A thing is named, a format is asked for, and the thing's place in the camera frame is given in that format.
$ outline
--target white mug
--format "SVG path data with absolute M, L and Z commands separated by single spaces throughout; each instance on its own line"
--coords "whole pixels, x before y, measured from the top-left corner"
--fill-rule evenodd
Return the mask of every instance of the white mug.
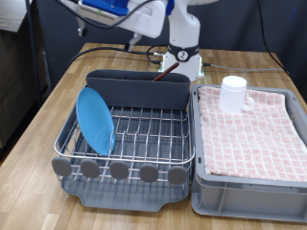
M 226 113 L 240 113 L 242 109 L 250 111 L 255 106 L 255 101 L 247 94 L 247 81 L 237 76 L 223 78 L 219 98 L 219 109 Z

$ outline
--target blue plate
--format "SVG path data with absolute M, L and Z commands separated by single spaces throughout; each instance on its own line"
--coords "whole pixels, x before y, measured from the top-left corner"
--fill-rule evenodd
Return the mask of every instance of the blue plate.
M 77 99 L 77 118 L 84 138 L 101 155 L 109 154 L 114 123 L 104 99 L 91 88 L 84 88 Z M 115 133 L 111 150 L 115 146 Z

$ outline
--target pink checkered towel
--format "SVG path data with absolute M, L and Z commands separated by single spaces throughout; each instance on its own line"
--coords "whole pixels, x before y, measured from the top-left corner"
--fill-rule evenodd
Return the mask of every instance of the pink checkered towel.
M 205 173 L 306 182 L 307 149 L 287 114 L 284 95 L 248 93 L 254 109 L 228 114 L 218 108 L 220 89 L 199 89 Z

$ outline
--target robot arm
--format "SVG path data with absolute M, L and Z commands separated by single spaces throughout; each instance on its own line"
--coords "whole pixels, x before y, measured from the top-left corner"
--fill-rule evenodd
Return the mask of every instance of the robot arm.
M 146 0 L 60 0 L 83 17 L 113 25 L 119 22 L 137 6 Z M 186 75 L 191 81 L 203 76 L 202 59 L 199 54 L 201 23 L 194 15 L 187 12 L 188 5 L 204 5 L 218 0 L 152 0 L 139 8 L 118 27 L 134 32 L 130 49 L 142 35 L 156 38 L 161 34 L 165 14 L 170 19 L 170 38 L 168 52 L 163 57 L 160 70 L 169 68 L 175 62 L 180 66 L 175 73 Z M 85 24 L 78 18 L 79 34 L 83 35 Z

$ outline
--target gray plastic tray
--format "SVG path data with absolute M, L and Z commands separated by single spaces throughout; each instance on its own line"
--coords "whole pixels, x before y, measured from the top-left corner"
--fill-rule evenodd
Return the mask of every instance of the gray plastic tray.
M 307 183 L 204 173 L 198 95 L 198 88 L 202 86 L 220 87 L 197 84 L 192 88 L 191 112 L 194 114 L 190 116 L 194 116 L 196 136 L 195 142 L 192 142 L 196 148 L 196 168 L 192 186 L 193 209 L 202 215 L 307 221 Z M 285 95 L 288 114 L 294 120 L 295 129 L 306 145 L 307 117 L 292 91 L 258 87 L 249 89 Z

